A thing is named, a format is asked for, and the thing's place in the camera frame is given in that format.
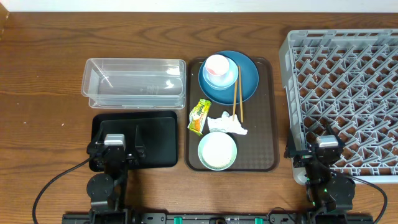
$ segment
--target white tissue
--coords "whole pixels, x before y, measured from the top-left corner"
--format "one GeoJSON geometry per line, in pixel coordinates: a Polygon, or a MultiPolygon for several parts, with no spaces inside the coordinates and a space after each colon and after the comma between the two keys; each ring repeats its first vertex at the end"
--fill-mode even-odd
{"type": "Polygon", "coordinates": [[[209,118],[207,117],[207,125],[209,126],[210,132],[223,132],[223,133],[236,133],[246,135],[248,131],[242,128],[242,124],[239,122],[238,117],[235,115],[234,121],[232,116],[227,111],[224,111],[220,118],[209,118]]]}

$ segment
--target green connector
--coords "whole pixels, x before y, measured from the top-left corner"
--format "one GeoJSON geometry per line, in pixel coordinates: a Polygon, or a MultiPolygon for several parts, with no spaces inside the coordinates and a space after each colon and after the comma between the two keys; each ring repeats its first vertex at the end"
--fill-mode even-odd
{"type": "Polygon", "coordinates": [[[174,217],[174,224],[182,224],[182,217],[174,217]]]}
{"type": "Polygon", "coordinates": [[[254,224],[263,224],[262,218],[255,218],[254,224]]]}

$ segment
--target yellow snack package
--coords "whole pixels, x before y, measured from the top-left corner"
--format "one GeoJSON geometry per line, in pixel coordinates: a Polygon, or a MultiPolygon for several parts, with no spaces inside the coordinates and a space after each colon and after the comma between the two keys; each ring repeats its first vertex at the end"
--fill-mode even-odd
{"type": "Polygon", "coordinates": [[[206,123],[206,117],[211,106],[210,100],[200,99],[199,103],[189,113],[188,129],[202,136],[201,131],[206,123]]]}

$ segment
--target round blue plate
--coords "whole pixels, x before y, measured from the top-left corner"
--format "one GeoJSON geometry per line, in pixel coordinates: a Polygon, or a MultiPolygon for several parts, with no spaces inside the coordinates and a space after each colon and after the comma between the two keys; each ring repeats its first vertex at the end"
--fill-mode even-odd
{"type": "MultiPolygon", "coordinates": [[[[243,96],[242,100],[245,102],[254,94],[259,84],[259,72],[257,71],[256,65],[248,56],[232,50],[225,50],[222,52],[218,52],[216,54],[220,54],[232,59],[237,65],[241,67],[242,96],[243,96]]],[[[207,82],[203,78],[204,66],[205,63],[203,62],[199,69],[199,85],[202,92],[204,92],[204,94],[209,99],[211,99],[216,103],[222,105],[233,105],[235,84],[231,85],[225,90],[213,89],[212,87],[209,86],[209,84],[207,84],[207,82]]],[[[238,83],[238,93],[236,95],[236,103],[238,104],[239,102],[240,100],[239,100],[239,83],[238,83]]]]}

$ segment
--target tabletop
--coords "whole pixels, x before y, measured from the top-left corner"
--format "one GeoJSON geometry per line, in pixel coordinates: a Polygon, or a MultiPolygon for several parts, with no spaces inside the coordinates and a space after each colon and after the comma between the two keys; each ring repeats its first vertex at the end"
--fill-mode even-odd
{"type": "MultiPolygon", "coordinates": [[[[267,213],[273,207],[304,211],[305,188],[283,158],[289,129],[278,50],[294,29],[396,28],[398,14],[12,12],[0,41],[0,222],[32,223],[32,205],[54,176],[88,158],[91,122],[99,113],[80,93],[85,62],[93,57],[180,58],[237,50],[270,61],[274,76],[280,162],[268,173],[195,172],[184,163],[185,117],[178,115],[178,163],[130,171],[126,202],[138,210],[169,213],[267,213]]],[[[43,194],[39,223],[61,223],[68,212],[87,212],[88,166],[62,177],[43,194]]],[[[389,198],[398,185],[381,187],[389,198]]],[[[382,195],[357,185],[356,213],[374,218],[382,195]]],[[[398,218],[390,200],[381,223],[398,218]]]]}

